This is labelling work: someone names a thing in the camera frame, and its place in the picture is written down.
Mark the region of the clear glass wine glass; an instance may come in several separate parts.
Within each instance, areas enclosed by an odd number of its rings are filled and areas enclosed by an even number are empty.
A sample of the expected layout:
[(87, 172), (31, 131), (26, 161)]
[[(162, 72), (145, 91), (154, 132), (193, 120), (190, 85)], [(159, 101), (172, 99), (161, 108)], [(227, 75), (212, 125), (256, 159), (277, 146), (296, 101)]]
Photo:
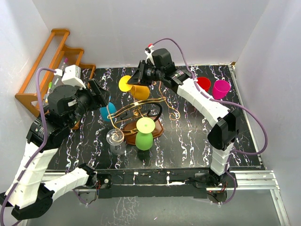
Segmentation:
[(110, 145), (110, 150), (115, 155), (123, 155), (126, 151), (126, 143), (124, 142), (124, 133), (119, 129), (111, 129), (106, 140)]

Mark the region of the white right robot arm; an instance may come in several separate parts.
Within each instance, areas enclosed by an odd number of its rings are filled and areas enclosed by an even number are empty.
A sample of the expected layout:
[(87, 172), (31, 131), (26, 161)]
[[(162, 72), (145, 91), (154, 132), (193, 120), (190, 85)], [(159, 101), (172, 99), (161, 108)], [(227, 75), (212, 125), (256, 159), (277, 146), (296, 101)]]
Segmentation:
[(206, 176), (194, 178), (195, 183), (220, 187), (227, 180), (228, 158), (239, 132), (240, 112), (217, 103), (196, 82), (188, 68), (177, 68), (170, 52), (165, 48), (145, 49), (147, 58), (140, 61), (134, 75), (127, 81), (129, 85), (149, 86), (160, 81), (165, 87), (192, 104), (209, 122), (212, 129), (207, 139), (213, 148), (212, 162)]

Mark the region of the blue plastic wine glass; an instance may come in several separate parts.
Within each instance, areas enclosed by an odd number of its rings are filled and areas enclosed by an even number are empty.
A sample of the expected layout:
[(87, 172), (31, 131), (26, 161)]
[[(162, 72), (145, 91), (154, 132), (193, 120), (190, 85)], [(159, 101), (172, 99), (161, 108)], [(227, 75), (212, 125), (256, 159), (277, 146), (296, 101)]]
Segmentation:
[(117, 111), (115, 105), (111, 102), (107, 106), (100, 108), (100, 115), (103, 121), (110, 121), (109, 114), (114, 114)]

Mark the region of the orange yellow plastic wine glass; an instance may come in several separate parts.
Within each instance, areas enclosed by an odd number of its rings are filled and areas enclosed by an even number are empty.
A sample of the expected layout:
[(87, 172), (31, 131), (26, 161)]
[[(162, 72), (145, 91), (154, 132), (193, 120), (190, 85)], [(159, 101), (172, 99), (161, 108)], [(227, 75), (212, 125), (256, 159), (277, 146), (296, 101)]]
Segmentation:
[(150, 90), (147, 86), (128, 84), (131, 76), (125, 75), (119, 80), (119, 89), (122, 92), (130, 92), (131, 95), (138, 100), (146, 100), (149, 98)]

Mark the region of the green capped marker pen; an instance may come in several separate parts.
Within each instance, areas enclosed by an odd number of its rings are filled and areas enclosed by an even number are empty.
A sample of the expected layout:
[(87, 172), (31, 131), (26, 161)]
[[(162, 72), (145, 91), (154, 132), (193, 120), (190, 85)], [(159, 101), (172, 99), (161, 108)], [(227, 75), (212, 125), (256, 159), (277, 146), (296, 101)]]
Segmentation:
[(45, 97), (45, 103), (48, 103), (48, 96), (50, 94), (51, 88), (52, 88), (52, 82), (50, 82), (48, 84), (48, 90), (47, 90), (46, 97)]

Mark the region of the green plastic wine glass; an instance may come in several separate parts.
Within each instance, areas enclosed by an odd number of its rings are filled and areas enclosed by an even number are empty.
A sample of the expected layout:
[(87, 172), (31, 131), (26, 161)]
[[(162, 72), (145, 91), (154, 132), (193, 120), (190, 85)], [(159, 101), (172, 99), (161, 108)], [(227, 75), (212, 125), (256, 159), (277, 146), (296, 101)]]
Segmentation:
[(135, 145), (142, 151), (149, 150), (153, 145), (153, 134), (155, 122), (152, 118), (142, 117), (136, 123), (138, 133), (135, 138)]

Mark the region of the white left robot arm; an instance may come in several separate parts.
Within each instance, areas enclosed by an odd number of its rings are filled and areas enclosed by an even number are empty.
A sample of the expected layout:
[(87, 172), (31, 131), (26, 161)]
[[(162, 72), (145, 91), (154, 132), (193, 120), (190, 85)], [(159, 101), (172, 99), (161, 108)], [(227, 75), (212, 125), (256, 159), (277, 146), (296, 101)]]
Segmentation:
[(2, 207), (11, 207), (11, 214), (17, 221), (39, 218), (65, 193), (79, 186), (92, 188), (96, 185), (97, 172), (86, 163), (57, 179), (42, 181), (51, 159), (75, 124), (86, 112), (109, 103), (109, 91), (95, 79), (88, 83), (89, 88), (57, 86), (48, 96), (42, 113), (31, 124), (14, 182), (0, 195)]

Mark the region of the red plastic wine glass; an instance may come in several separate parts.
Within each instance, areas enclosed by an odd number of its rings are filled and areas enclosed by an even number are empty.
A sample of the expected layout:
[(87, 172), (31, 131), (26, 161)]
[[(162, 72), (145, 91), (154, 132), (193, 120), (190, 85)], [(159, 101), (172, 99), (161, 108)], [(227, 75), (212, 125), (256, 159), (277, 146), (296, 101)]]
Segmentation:
[(211, 87), (211, 82), (206, 77), (198, 77), (197, 84), (205, 91), (208, 92)]

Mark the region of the pink plastic wine glass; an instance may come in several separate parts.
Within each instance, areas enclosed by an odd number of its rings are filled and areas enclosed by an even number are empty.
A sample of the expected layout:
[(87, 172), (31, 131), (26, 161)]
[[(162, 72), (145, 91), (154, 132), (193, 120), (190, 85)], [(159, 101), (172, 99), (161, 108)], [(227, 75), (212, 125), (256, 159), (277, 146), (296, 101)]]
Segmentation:
[(213, 97), (214, 99), (222, 99), (224, 98), (227, 93), (229, 92), (231, 86), (230, 84), (225, 80), (217, 80), (214, 83), (213, 87)]

